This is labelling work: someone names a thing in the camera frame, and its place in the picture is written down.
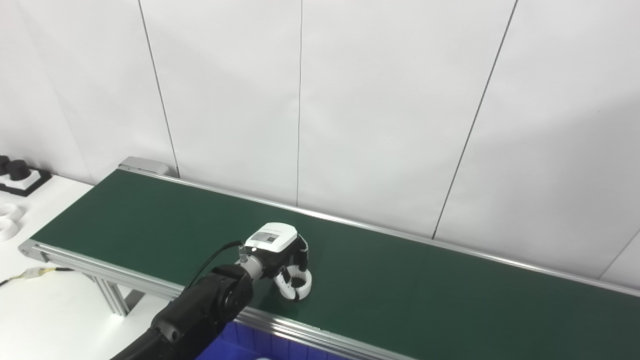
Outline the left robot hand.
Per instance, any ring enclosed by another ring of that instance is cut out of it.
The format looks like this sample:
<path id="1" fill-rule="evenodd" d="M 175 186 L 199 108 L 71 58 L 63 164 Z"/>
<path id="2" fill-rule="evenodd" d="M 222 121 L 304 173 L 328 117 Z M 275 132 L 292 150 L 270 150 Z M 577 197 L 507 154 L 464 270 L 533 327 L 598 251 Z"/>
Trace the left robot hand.
<path id="1" fill-rule="evenodd" d="M 276 277 L 281 268 L 295 265 L 302 272 L 309 267 L 309 245 L 292 225 L 269 222 L 256 230 L 245 242 L 247 257 L 262 268 L 260 279 Z"/>

